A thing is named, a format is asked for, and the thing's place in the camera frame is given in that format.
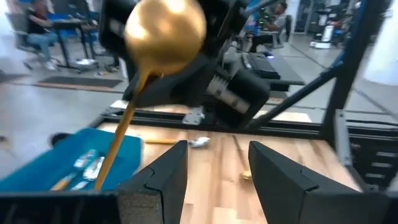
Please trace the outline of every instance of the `blue tray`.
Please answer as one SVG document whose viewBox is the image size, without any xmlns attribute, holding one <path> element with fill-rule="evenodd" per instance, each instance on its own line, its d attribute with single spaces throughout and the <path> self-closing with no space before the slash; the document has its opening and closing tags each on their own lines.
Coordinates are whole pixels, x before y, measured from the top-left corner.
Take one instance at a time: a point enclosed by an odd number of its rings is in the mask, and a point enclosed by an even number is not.
<svg viewBox="0 0 398 224">
<path fill-rule="evenodd" d="M 73 172 L 73 164 L 90 149 L 96 149 L 100 156 L 108 153 L 114 133 L 93 128 L 82 129 L 58 142 L 52 150 L 0 181 L 0 191 L 31 192 L 46 191 L 60 179 Z M 141 163 L 143 142 L 141 138 L 125 136 L 118 156 L 103 184 L 103 190 L 115 189 L 124 180 L 130 179 Z M 83 181 L 81 176 L 72 180 L 67 189 Z M 90 182 L 84 190 L 93 189 Z"/>
</svg>

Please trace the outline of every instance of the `metal bracket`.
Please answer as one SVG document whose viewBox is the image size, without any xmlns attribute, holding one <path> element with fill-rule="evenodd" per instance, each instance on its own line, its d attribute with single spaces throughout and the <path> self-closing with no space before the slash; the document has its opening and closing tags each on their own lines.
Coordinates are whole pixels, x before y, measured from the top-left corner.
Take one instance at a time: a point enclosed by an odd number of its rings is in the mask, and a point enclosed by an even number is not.
<svg viewBox="0 0 398 224">
<path fill-rule="evenodd" d="M 189 113 L 185 115 L 184 119 L 182 120 L 182 123 L 199 125 L 202 119 L 205 119 L 205 114 L 203 113 L 203 108 L 200 106 L 196 108 L 191 108 Z"/>
<path fill-rule="evenodd" d="M 352 166 L 351 144 L 349 143 L 348 128 L 343 110 L 335 113 L 335 149 L 340 162 L 344 166 Z"/>
</svg>

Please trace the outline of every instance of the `jeans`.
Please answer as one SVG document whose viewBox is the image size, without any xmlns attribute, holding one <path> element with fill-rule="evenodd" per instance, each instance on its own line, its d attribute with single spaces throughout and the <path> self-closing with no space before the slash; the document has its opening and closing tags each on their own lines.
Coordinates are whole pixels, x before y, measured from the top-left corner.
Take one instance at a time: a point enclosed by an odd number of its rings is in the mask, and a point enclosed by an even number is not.
<svg viewBox="0 0 398 224">
<path fill-rule="evenodd" d="M 49 47 L 50 45 L 56 43 L 58 41 L 58 37 L 55 33 L 46 33 L 46 34 L 29 34 L 27 36 L 27 42 L 30 44 L 38 45 L 44 54 L 44 59 L 46 62 L 51 60 Z M 67 59 L 69 58 L 68 48 L 65 47 L 65 54 L 67 55 Z"/>
</svg>

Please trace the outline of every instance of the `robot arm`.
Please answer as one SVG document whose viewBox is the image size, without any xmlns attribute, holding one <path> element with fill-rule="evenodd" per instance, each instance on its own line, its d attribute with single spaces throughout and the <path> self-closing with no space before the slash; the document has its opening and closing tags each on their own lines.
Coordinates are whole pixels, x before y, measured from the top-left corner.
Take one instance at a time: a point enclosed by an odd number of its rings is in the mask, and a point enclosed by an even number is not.
<svg viewBox="0 0 398 224">
<path fill-rule="evenodd" d="M 138 107 L 180 104 L 198 106 L 209 95 L 215 101 L 215 115 L 221 123 L 243 127 L 269 98 L 269 84 L 247 70 L 230 74 L 221 66 L 223 54 L 234 35 L 242 30 L 248 15 L 274 1 L 260 2 L 245 10 L 247 3 L 237 0 L 199 0 L 207 21 L 207 34 L 196 58 L 182 71 L 153 78 L 138 99 Z M 133 59 L 126 50 L 124 26 L 135 3 L 105 0 L 101 12 L 99 39 L 103 47 L 126 61 L 130 84 L 123 99 L 131 99 L 138 80 Z"/>
</svg>

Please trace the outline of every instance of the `black shirt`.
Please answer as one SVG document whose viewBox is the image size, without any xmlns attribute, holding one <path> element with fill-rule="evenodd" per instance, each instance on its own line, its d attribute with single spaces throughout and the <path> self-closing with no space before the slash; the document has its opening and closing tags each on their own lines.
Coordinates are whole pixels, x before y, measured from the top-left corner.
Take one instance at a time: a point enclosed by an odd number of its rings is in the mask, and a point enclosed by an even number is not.
<svg viewBox="0 0 398 224">
<path fill-rule="evenodd" d="M 45 33 L 45 29 L 38 25 L 37 23 L 35 23 L 32 19 L 30 19 L 30 16 L 35 16 L 39 19 L 45 19 L 42 16 L 38 15 L 35 11 L 33 11 L 32 9 L 28 9 L 26 16 L 27 16 L 27 33 L 28 34 L 44 34 Z"/>
</svg>

